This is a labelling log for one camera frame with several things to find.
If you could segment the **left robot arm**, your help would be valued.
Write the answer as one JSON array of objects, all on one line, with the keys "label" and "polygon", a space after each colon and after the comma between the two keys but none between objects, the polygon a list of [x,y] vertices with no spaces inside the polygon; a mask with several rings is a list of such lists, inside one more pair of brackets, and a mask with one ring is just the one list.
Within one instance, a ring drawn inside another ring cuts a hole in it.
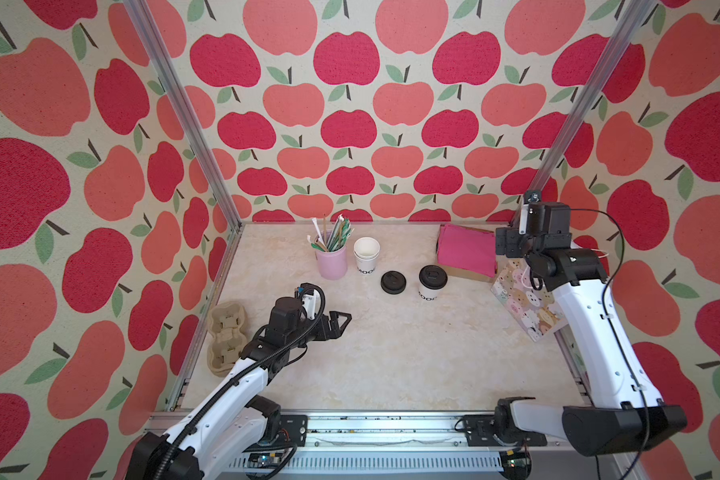
[{"label": "left robot arm", "polygon": [[148,432],[135,444],[125,477],[215,479],[246,449],[275,444],[283,430],[281,407],[261,393],[294,362],[292,350],[338,339],[352,320],[325,304],[324,292],[307,284],[277,299],[224,381],[165,433]]}]

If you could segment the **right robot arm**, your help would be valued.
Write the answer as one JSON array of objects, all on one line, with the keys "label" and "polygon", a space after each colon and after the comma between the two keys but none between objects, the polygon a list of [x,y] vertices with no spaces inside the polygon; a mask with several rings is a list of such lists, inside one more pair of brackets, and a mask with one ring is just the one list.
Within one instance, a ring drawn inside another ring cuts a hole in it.
[{"label": "right robot arm", "polygon": [[613,305],[610,279],[597,254],[576,246],[571,209],[526,194],[519,222],[496,232],[496,252],[522,259],[534,288],[561,307],[589,377],[589,407],[553,406],[531,397],[498,402],[497,435],[514,442],[526,432],[567,441],[581,455],[650,450],[687,426],[640,364]]}]

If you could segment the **white paper coffee cup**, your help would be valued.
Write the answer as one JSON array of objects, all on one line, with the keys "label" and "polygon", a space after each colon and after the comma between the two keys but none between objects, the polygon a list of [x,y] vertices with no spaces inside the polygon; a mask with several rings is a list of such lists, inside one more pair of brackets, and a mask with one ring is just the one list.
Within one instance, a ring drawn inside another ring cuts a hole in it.
[{"label": "white paper coffee cup", "polygon": [[420,295],[421,298],[423,298],[423,299],[425,299],[425,300],[427,300],[427,301],[432,301],[432,300],[434,300],[434,299],[436,299],[436,298],[438,297],[438,295],[440,294],[440,292],[441,292],[443,289],[441,289],[441,290],[430,290],[430,289],[422,286],[422,285],[420,284],[420,282],[419,282],[418,292],[419,292],[419,295]]}]

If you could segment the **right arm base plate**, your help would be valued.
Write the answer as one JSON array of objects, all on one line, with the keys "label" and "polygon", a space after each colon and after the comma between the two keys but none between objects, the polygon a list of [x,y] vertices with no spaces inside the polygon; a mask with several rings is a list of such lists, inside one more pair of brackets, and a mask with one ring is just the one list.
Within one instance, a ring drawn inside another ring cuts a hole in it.
[{"label": "right arm base plate", "polygon": [[507,419],[495,415],[464,415],[454,425],[463,434],[469,447],[544,447],[547,437],[519,430]]}]

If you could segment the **black cup lid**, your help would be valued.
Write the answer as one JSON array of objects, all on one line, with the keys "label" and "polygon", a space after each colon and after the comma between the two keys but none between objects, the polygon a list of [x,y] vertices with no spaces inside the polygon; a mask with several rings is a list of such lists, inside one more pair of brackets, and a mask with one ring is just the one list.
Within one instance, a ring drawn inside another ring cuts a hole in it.
[{"label": "black cup lid", "polygon": [[448,275],[438,265],[426,265],[419,272],[419,282],[430,290],[441,290],[448,282]]}]

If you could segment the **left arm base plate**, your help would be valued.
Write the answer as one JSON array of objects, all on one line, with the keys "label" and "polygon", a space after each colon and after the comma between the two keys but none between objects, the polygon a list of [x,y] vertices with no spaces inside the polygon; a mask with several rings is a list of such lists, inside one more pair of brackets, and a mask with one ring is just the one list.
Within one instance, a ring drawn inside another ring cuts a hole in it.
[{"label": "left arm base plate", "polygon": [[264,436],[251,444],[245,452],[283,450],[304,447],[308,431],[307,415],[280,415],[268,419]]}]

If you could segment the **white patterned gift bag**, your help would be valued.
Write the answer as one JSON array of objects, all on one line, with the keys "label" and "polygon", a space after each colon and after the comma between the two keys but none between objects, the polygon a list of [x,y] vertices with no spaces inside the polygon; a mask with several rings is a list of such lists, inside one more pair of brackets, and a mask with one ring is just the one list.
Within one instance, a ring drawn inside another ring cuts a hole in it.
[{"label": "white patterned gift bag", "polygon": [[576,339],[597,342],[606,272],[595,251],[547,248],[543,240],[510,229],[497,231],[496,251],[508,261],[492,292],[532,340],[568,325]]}]

